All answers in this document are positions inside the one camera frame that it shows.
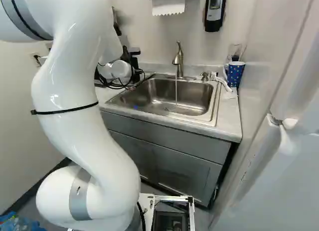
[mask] water stream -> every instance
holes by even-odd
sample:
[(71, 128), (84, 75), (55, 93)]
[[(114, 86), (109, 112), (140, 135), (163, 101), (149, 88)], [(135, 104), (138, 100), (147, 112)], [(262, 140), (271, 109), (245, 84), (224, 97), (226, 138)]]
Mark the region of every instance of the water stream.
[(177, 113), (177, 74), (175, 77), (175, 112)]

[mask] faucet handle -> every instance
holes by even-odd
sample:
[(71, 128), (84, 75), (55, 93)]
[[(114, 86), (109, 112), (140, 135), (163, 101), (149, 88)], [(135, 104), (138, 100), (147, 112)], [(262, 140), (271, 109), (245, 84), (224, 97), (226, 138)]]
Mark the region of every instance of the faucet handle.
[(203, 76), (202, 79), (201, 79), (203, 82), (207, 82), (209, 80), (209, 78), (208, 78), (210, 76), (209, 73), (202, 72), (200, 75)]

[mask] soap dispenser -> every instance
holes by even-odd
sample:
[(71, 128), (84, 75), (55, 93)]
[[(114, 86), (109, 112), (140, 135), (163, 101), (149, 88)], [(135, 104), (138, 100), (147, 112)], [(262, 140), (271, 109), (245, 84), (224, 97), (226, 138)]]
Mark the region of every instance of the soap dispenser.
[(217, 32), (223, 25), (226, 0), (206, 0), (204, 26), (206, 32)]

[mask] metal frame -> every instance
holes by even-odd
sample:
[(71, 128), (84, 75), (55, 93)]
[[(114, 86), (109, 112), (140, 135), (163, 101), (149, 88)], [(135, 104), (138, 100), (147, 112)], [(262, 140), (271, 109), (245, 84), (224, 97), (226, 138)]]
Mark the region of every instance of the metal frame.
[(192, 196), (164, 196), (164, 195), (153, 195), (153, 194), (140, 194), (139, 202), (142, 208), (145, 208), (145, 223), (146, 230), (152, 230), (152, 223), (154, 218), (154, 208), (158, 202), (183, 202), (188, 203), (189, 212), (189, 225), (190, 231), (195, 231), (195, 204)]

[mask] toothbrush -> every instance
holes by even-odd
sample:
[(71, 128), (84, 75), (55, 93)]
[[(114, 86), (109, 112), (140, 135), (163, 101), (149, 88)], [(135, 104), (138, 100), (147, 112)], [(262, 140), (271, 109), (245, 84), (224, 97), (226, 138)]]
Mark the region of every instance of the toothbrush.
[(224, 79), (217, 77), (216, 72), (211, 72), (210, 79), (213, 81), (220, 82), (222, 85), (224, 85), (226, 91), (228, 91), (230, 93), (233, 92), (233, 90), (227, 85), (227, 82)]

